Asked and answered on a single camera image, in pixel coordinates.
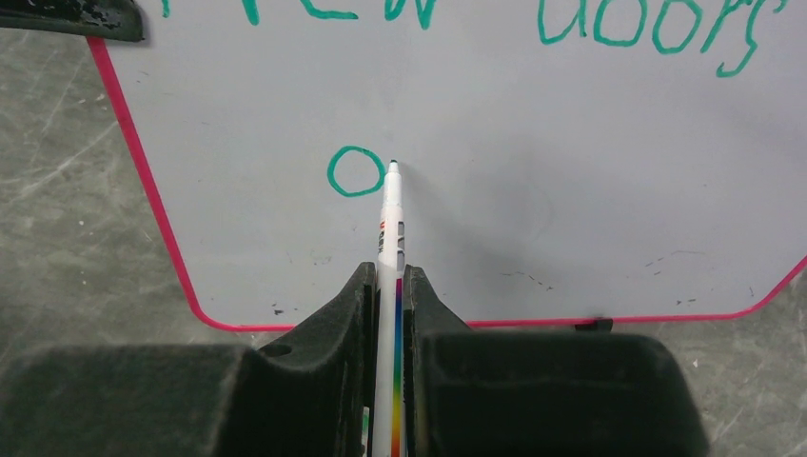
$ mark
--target dark mark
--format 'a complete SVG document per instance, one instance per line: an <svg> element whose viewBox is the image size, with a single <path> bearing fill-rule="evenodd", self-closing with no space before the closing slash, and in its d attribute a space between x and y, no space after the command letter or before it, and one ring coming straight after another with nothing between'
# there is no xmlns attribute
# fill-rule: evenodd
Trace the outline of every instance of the dark mark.
<svg viewBox="0 0 807 457"><path fill-rule="evenodd" d="M676 254L706 255L706 252L703 252L702 250L677 250L675 252L672 252L670 255L676 255Z"/></svg>

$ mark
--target label on marker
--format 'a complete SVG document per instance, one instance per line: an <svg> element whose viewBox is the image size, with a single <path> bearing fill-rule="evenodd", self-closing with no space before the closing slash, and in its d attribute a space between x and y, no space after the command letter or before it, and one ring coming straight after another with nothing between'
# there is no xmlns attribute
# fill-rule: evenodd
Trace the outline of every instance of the label on marker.
<svg viewBox="0 0 807 457"><path fill-rule="evenodd" d="M362 457L367 457L367 441L370 430L370 408L364 407L362 414Z"/></svg>

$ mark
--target written word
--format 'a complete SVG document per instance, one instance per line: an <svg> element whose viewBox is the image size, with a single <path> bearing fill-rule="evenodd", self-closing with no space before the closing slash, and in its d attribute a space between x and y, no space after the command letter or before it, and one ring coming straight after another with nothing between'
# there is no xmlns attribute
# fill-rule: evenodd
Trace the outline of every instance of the written word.
<svg viewBox="0 0 807 457"><path fill-rule="evenodd" d="M170 0L162 0L163 1L163 16L168 17L170 15ZM311 17L317 19L336 19L336 20L347 20L347 21L355 21L359 19L359 15L352 11L341 11L341 10L322 10L317 8L314 5L315 0L300 0L303 8L305 8L305 12L308 13ZM578 2L578 10L577 13L571 18L571 22L569 23L568 27L563 29L561 33L556 35L550 36L546 31L546 3L547 1L556 1L556 2ZM589 1L594 4L597 0L539 0L538 4L538 35L541 39L541 42L546 46L559 43L564 38L566 38L572 29L577 26L580 37L586 38L589 36L588 32L586 31L586 8L589 4ZM703 9L700 7L698 1L696 0L657 0L661 1L661 9L659 11L658 16L655 19L648 17L648 0L621 0L621 1L631 1L635 2L638 6L637 8L640 9L640 18L636 26L636 32L632 37L628 38L615 38L611 36L606 36L602 32L602 20L605 17L606 13L608 12L608 7L614 3L614 0L600 0L600 4L597 7L597 13L594 16L594 26L592 28L592 35L594 41L604 44L605 46L611 47L622 47L622 48L630 48L636 45L639 40L641 39L642 34L644 33L646 26L648 25L648 20L652 21L653 29L651 30L653 45L656 47L656 50L664 55L668 54L677 54L686 49L687 46L695 39L695 35L698 32L700 26L704 24L704 17L703 17ZM699 0L702 2L707 1L719 1L719 0ZM772 2L774 6L771 8L771 12L776 14L782 12L785 9L788 2L790 0L723 0L722 8L720 9L720 13L718 17L714 21L708 21L706 27L710 27L709 34L706 37L706 40L700 46L700 52L705 53L708 51L712 44L715 42L715 39L718 37L720 30L723 27L726 19L735 13L743 12L744 10L748 12L748 16L746 18L746 25L745 25L745 44L748 46L748 51L745 53L745 56L742 60L734 66L733 69L727 69L726 63L723 62L719 65L717 70L718 78L730 78L733 76L737 76L740 74L743 69L748 65L751 61L751 57L754 56L754 53L757 52L758 43L754 38L754 27L757 23L757 19L759 14L762 12L762 7L765 6L766 3ZM421 24L421 28L423 30L428 30L431 26L431 19L435 12L435 5L437 0L414 0L415 8L417 10L418 21ZM246 13L246 19L249 21L250 24L253 26L257 26L260 23L260 14L258 12L258 5L257 0L242 0L242 4L244 6L244 11ZM406 0L384 0L384 19L387 21L394 21L401 16L401 13L404 11L404 7L406 6ZM664 25L664 20L667 17L671 8L686 8L692 12L692 28L689 31L689 34L684 37L684 39L677 44L670 44L664 43L661 40L661 28Z"/></svg>

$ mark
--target pink whiteboard border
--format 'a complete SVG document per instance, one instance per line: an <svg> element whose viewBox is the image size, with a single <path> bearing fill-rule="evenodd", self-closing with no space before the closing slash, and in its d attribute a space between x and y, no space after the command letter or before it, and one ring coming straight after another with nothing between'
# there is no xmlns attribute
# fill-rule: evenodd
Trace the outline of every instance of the pink whiteboard border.
<svg viewBox="0 0 807 457"><path fill-rule="evenodd" d="M166 209L163 206L163 201L160 198L160 191L157 189L157 184L154 182L154 177L151 175L151 169L148 167L148 159L143 151L143 145L140 143L140 138L137 135L137 129L134 126L134 121L131 119L131 113L128 110L126 97L124 97L123 90L121 89L118 76L115 73L115 68L109 58L107 51L107 44L101 38L88 37L87 43L92 52L92 57L95 59L95 65L98 67L98 72L101 74L101 79L104 81L104 86L107 87L107 94L109 101L112 104L112 109L115 111L115 116L118 118L118 124L121 126L121 131L124 134L124 139L127 142L129 152L131 153L134 166L137 168L137 173L140 175L140 181L143 183L143 189L146 191L146 197L151 203L151 210L154 212L154 217L157 220L157 226L163 234L163 239L166 242L168 255L171 262L176 269L177 277L179 278L180 285L182 286L187 302L190 304L190 310L205 324L228 331L286 331L294 326L233 326L224 324L211 319L202 311L199 306L199 300L196 298L196 292L193 290L193 285L190 282L190 277L187 274L185 262L182 259L182 253L174 237L171 224L168 220ZM765 295L762 300L756 305L745 309L740 312L732 314L695 314L695 315L669 315L669 316L635 316L635 317L614 317L614 322L617 323L637 323L637 322L666 322L666 321L698 321L698 320L720 320L720 319L736 319L748 315L765 305L767 305L780 291L782 291L790 281L796 277L802 270L807 268L807 256L791 270L784 279L771 290L770 293ZM572 326L575 324L587 324L592 322L590 318L580 319L535 319L535 320L512 320L512 321L470 321L468 325L471 327L520 327L520 326Z"/></svg>

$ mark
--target rainbow stripe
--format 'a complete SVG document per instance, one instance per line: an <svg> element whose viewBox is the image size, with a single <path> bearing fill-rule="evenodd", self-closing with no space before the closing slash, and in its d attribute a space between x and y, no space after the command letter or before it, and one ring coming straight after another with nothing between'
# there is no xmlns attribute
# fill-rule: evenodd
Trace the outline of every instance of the rainbow stripe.
<svg viewBox="0 0 807 457"><path fill-rule="evenodd" d="M404 417L404 279L395 282L395 359L392 378L392 457L401 457L402 418Z"/></svg>

